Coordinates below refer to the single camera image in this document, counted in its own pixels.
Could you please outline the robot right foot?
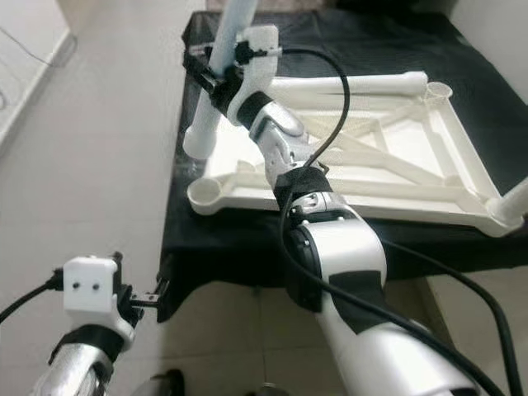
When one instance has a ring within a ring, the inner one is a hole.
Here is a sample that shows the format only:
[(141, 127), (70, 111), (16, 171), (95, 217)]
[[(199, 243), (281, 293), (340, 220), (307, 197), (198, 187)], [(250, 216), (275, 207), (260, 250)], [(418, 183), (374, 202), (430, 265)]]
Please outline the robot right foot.
[(264, 382), (256, 391), (250, 393), (250, 396), (290, 396), (290, 393), (281, 389), (280, 386), (271, 382)]

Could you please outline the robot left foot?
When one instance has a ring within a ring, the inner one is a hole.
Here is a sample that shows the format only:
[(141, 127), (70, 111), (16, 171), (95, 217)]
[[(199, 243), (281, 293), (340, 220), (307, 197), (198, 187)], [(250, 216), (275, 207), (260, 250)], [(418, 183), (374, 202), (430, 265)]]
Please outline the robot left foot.
[(186, 396), (185, 375), (179, 369), (166, 370), (148, 381), (148, 396)]

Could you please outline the beige cloth covered bench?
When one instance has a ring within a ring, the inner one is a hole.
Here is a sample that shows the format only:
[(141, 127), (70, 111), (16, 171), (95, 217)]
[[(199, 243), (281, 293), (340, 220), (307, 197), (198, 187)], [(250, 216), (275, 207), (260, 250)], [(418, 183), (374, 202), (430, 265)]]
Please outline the beige cloth covered bench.
[(258, 12), (306, 12), (335, 7), (338, 0), (259, 0)]

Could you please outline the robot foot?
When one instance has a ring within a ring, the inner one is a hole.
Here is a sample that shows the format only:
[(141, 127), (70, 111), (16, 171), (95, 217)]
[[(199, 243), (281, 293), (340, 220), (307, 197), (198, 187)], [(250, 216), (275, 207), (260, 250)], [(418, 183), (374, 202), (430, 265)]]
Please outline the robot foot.
[(250, 393), (250, 396), (290, 396), (290, 393), (281, 389), (280, 386), (271, 382), (264, 382), (256, 391)]
[(186, 396), (185, 375), (179, 369), (166, 370), (148, 381), (148, 396)]

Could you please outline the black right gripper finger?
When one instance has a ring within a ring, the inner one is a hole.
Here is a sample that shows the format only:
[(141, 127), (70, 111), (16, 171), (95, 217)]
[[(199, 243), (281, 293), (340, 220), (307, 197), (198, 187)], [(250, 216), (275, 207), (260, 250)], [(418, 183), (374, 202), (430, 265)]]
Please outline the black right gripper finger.
[(215, 71), (211, 67), (212, 49), (189, 49), (182, 56), (182, 65), (195, 82), (197, 86), (207, 91), (209, 95), (221, 93), (228, 87), (228, 79), (225, 75), (225, 68)]

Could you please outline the black tablecloth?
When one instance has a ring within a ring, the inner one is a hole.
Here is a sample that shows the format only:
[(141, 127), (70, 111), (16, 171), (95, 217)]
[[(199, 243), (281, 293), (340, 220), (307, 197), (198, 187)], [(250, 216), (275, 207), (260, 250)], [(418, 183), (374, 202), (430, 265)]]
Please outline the black tablecloth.
[[(440, 12), (329, 8), (259, 12), (254, 22), (278, 26), (283, 43), (324, 50), (350, 75), (421, 69), (448, 84), (454, 112), (498, 189), (505, 192), (528, 177), (528, 103)], [(175, 269), (171, 303), (181, 305), (193, 290), (212, 281), (283, 286), (278, 214), (271, 209), (196, 214), (186, 189), (200, 173), (200, 163), (177, 152), (162, 245), (163, 262)], [(451, 225), (374, 221), (373, 227), (384, 240), (463, 272), (528, 265), (528, 224), (502, 238)]]

